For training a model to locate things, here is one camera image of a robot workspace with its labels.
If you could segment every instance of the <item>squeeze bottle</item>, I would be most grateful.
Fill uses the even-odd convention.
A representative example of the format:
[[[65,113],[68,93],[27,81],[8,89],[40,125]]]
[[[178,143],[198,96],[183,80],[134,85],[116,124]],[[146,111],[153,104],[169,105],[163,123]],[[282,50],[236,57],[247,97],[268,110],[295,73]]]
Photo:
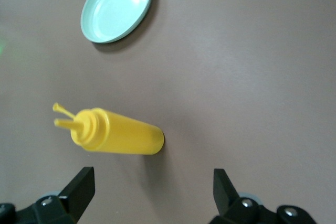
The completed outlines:
[[[71,118],[55,119],[55,126],[69,129],[74,143],[86,151],[151,155],[164,143],[158,127],[101,108],[74,115],[55,103],[53,111]]]

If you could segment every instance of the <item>bottle cap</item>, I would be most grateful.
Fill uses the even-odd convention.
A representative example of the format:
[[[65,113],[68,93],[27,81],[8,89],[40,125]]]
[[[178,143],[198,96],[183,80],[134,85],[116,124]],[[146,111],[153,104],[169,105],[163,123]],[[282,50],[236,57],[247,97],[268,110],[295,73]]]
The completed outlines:
[[[92,110],[82,110],[77,115],[67,111],[62,105],[55,103],[53,111],[67,115],[71,119],[55,119],[54,124],[57,127],[69,129],[71,138],[75,144],[85,147],[85,149],[94,149],[100,144],[99,133],[105,132],[103,118]]]

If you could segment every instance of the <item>metal bolt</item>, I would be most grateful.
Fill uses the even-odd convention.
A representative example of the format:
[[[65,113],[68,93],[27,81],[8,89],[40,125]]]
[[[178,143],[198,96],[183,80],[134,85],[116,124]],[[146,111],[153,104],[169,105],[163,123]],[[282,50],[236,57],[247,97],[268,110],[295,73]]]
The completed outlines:
[[[1,208],[0,208],[0,214],[2,213],[2,212],[4,212],[6,209],[5,209],[5,205],[1,205]]]
[[[51,197],[48,197],[47,199],[45,199],[41,202],[41,205],[46,206],[46,205],[50,204],[52,201],[53,201],[53,199]]]
[[[252,200],[250,199],[243,199],[241,203],[243,203],[244,207],[251,207],[253,205]]]
[[[291,217],[295,217],[298,215],[298,212],[292,207],[285,208],[285,213]]]

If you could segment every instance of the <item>gray tabletop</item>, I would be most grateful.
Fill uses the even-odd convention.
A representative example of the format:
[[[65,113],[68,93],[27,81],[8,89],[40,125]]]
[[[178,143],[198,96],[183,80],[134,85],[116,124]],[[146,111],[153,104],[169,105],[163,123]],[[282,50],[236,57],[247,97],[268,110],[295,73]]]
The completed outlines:
[[[86,0],[0,0],[0,202],[27,207],[93,166],[80,223],[208,223],[213,169],[275,211],[336,218],[336,0],[153,0],[89,42]],[[100,107],[159,126],[153,156],[89,153],[54,127]]]

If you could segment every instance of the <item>plate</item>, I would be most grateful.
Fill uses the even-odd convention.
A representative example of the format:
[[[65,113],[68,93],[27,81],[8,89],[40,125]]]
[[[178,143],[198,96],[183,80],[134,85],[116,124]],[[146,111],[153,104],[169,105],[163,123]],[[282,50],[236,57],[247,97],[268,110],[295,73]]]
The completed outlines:
[[[133,31],[149,9],[151,0],[86,0],[80,26],[95,43],[119,40]]]

